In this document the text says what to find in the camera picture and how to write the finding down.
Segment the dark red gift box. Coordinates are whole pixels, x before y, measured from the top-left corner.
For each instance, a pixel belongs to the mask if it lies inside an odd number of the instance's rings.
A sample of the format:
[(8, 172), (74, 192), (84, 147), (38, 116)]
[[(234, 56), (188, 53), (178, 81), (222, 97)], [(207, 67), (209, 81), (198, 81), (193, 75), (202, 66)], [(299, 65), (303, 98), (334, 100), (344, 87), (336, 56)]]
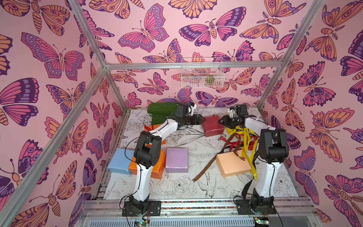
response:
[(205, 118), (202, 128), (206, 137), (212, 137), (216, 135), (221, 135), (224, 132), (224, 127), (218, 121), (220, 117), (218, 115), (213, 115)]

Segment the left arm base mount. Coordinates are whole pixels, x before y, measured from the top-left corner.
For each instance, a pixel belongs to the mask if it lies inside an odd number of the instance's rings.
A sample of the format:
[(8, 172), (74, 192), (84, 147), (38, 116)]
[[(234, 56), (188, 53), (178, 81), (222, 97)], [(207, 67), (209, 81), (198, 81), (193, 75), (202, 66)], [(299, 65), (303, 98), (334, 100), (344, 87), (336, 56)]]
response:
[(161, 201), (150, 201), (148, 197), (145, 201), (136, 200), (133, 196), (124, 203), (122, 216), (160, 216)]

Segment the peach gift box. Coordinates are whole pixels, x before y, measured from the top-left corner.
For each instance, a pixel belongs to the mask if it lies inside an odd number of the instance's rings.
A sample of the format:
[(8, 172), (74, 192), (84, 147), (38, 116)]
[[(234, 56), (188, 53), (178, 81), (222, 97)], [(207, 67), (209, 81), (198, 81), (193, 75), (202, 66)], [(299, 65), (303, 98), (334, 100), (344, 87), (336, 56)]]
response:
[(251, 166), (247, 161), (247, 158), (242, 160), (241, 154), (242, 150), (238, 150), (237, 155), (233, 151), (217, 155), (217, 165), (223, 178), (251, 171)]

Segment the large orange gift box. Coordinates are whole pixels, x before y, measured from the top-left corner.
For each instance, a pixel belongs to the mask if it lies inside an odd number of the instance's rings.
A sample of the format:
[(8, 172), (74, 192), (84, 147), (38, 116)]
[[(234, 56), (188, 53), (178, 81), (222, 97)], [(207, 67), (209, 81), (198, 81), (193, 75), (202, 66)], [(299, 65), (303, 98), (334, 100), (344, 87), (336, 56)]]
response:
[[(163, 172), (164, 172), (164, 167), (165, 167), (165, 159), (166, 159), (166, 155), (165, 155), (165, 152), (162, 150), (161, 153), (160, 153), (159, 161), (153, 167), (151, 178), (162, 179)], [(137, 165), (136, 165), (136, 163), (131, 162), (131, 164), (129, 166), (129, 170), (131, 171), (131, 173), (133, 175), (136, 175), (137, 174)]]

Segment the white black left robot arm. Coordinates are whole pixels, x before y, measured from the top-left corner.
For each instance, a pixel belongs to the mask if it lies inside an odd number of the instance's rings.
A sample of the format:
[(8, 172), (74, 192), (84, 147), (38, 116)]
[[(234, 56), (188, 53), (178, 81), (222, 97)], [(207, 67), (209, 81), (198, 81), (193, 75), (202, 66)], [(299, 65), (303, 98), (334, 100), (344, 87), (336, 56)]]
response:
[(134, 208), (143, 209), (148, 205), (149, 182), (154, 166), (161, 154), (162, 141), (178, 129), (189, 125), (201, 125), (205, 118), (194, 111), (197, 105), (194, 102), (178, 103), (176, 110), (166, 118), (161, 126), (151, 131), (142, 131), (134, 150), (137, 164), (137, 180), (135, 190), (130, 196), (130, 204)]

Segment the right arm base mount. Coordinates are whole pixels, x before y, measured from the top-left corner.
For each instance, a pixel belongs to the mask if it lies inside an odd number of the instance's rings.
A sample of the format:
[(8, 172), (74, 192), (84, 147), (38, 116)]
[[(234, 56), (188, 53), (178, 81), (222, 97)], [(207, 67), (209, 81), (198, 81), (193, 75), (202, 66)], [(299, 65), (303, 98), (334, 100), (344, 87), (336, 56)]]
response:
[(253, 190), (250, 199), (245, 199), (239, 195), (233, 198), (233, 203), (235, 204), (239, 215), (277, 214), (273, 202), (273, 196), (260, 196), (255, 189)]

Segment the lilac gift box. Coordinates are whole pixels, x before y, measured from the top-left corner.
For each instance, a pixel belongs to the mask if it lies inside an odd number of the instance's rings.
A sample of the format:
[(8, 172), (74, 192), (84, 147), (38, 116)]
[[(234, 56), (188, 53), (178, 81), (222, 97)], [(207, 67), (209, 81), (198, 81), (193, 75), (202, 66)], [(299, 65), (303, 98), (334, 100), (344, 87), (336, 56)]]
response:
[(188, 149), (168, 148), (166, 150), (165, 171), (167, 173), (188, 173)]

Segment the light blue gift box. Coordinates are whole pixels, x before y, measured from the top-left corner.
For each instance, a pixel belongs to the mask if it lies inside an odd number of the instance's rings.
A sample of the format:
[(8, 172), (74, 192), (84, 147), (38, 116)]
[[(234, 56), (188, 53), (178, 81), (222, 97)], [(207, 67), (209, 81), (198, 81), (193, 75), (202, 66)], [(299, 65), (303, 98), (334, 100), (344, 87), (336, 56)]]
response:
[(131, 159), (133, 158), (134, 158), (133, 149), (117, 148), (116, 152), (114, 153), (108, 165), (108, 169), (112, 173), (131, 176), (132, 172), (129, 170), (129, 167), (131, 165)]

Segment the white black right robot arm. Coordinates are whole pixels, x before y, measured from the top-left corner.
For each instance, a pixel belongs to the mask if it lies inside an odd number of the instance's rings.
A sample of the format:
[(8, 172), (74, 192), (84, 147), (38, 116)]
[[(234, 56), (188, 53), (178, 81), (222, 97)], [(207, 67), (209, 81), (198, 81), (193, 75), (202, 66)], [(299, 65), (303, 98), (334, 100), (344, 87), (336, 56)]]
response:
[(289, 154), (286, 131), (269, 126), (249, 114), (247, 105), (230, 107), (227, 112), (228, 115), (223, 116), (218, 122), (231, 130), (244, 130), (244, 149), (249, 146), (247, 138), (250, 135), (257, 137), (251, 161), (254, 163), (260, 158), (262, 166), (260, 177), (255, 177), (258, 182), (251, 196), (250, 207), (254, 213), (261, 213), (274, 206), (273, 188), (277, 173)]

